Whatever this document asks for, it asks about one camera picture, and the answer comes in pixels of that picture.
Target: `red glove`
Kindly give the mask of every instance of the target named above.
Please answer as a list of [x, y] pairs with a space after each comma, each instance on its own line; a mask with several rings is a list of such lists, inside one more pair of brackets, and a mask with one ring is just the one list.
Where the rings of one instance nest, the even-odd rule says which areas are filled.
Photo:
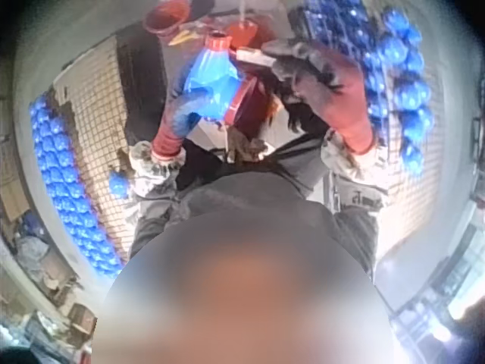
[[336, 130], [354, 154], [374, 146], [364, 76], [357, 64], [320, 43], [274, 40], [261, 50], [277, 58], [273, 73]]

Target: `wire mesh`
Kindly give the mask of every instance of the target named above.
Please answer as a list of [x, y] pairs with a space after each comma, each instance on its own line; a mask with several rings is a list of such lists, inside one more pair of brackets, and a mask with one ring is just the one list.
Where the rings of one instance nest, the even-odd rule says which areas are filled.
[[81, 55], [57, 77], [53, 87], [86, 193], [117, 253], [127, 260], [134, 234], [124, 219], [127, 202], [112, 196], [108, 186], [110, 170], [120, 166], [117, 151], [128, 151], [116, 39], [106, 39]]

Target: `person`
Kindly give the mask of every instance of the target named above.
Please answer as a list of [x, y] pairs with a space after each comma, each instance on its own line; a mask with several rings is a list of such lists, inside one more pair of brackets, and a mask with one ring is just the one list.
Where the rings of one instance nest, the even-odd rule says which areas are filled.
[[[229, 164], [185, 140], [210, 95], [175, 97], [160, 126], [171, 136], [165, 158], [154, 162], [146, 143], [130, 153], [143, 182], [136, 236], [99, 316], [94, 360], [390, 362], [385, 310], [363, 293], [373, 292], [383, 199], [369, 183], [379, 168], [362, 73], [320, 44], [262, 50], [277, 59], [272, 72], [292, 102], [330, 129], [259, 162], [258, 144], [233, 130], [230, 150], [244, 162]], [[334, 215], [306, 200], [328, 168], [341, 176]], [[116, 337], [114, 353], [106, 348]]]

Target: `red bottle cap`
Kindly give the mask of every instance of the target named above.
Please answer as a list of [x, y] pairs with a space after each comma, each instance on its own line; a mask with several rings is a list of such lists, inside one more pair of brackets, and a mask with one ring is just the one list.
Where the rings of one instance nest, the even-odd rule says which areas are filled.
[[205, 38], [205, 47], [216, 52], [226, 51], [230, 47], [232, 37], [224, 32], [214, 31]]

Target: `red bucket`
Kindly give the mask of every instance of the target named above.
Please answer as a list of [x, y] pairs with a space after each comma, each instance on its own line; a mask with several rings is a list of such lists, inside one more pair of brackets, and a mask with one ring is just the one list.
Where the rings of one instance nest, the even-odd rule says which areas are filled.
[[189, 14], [190, 5], [187, 0], [168, 0], [146, 15], [143, 26], [165, 42], [177, 33], [179, 26], [189, 18]]

